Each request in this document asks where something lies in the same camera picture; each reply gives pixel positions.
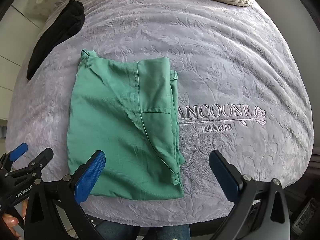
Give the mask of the person's left hand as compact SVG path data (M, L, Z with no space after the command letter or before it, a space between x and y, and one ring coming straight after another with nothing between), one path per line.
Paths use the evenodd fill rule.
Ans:
M25 199L22 202L22 218L23 220L25 220L25 215L26 215L26 209L27 209L27 205L28 205L28 199ZM10 231L12 232L12 234L17 238L17 239L23 239L23 237L14 229L15 226L18 225L18 219L15 218L14 216L10 215L10 214L4 214L2 216L5 224L7 225L7 227L10 229Z

